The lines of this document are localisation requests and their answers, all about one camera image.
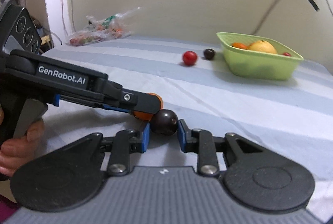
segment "gripper handle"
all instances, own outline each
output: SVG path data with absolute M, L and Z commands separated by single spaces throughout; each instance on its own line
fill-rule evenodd
M 0 87 L 0 104 L 4 112 L 0 125 L 0 147 L 7 139 L 23 137 L 28 127 L 38 121 L 48 109 L 46 103 L 6 87 Z M 0 174 L 1 181 L 7 179 L 7 176 Z

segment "bed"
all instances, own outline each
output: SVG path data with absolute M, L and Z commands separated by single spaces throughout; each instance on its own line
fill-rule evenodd
M 214 61 L 181 63 L 187 51 L 203 54 L 220 45 L 171 39 L 128 37 L 92 45 L 62 45 L 44 56 L 109 75 L 125 88 L 159 94 L 164 108 L 189 128 L 215 136 L 235 132 L 309 169 L 316 180 L 308 209 L 326 222 L 333 214 L 333 76 L 320 64 L 304 61 L 289 81 L 246 79 L 233 75 L 218 52 Z M 61 101 L 44 115 L 42 155 L 92 132 L 114 136 L 141 121 L 115 111 Z M 196 167 L 196 155 L 183 154 L 176 136 L 152 135 L 148 151 L 131 156 L 132 165 Z M 226 169 L 219 155 L 220 169 Z

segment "finger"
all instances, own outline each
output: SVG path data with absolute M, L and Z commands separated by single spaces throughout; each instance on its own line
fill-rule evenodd
M 29 142 L 39 139 L 43 136 L 45 130 L 44 121 L 41 119 L 33 123 L 27 130 L 27 139 Z
M 0 124 L 3 122 L 3 110 L 0 108 Z
M 23 136 L 20 139 L 7 139 L 1 145 L 1 153 L 6 156 L 26 157 L 35 152 L 38 143 L 39 139 L 28 142 L 27 136 Z
M 0 167 L 16 170 L 33 159 L 34 159 L 34 154 L 31 154 L 26 157 L 14 157 L 14 156 L 6 156 L 0 152 Z
M 8 169 L 8 168 L 4 168 L 4 167 L 0 167 L 0 173 L 12 177 L 14 175 L 14 173 L 16 172 L 16 169 Z

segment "red cherry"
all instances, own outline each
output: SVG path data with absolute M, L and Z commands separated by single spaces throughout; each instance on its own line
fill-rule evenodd
M 183 62 L 187 65 L 187 66 L 192 66 L 196 63 L 198 59 L 198 55 L 193 52 L 193 51 L 186 51 L 183 54 Z

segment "yellow fruit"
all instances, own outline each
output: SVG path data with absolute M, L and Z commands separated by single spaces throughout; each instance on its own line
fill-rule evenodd
M 275 47 L 273 47 L 269 42 L 264 40 L 259 40 L 252 43 L 249 46 L 248 50 L 277 54 Z

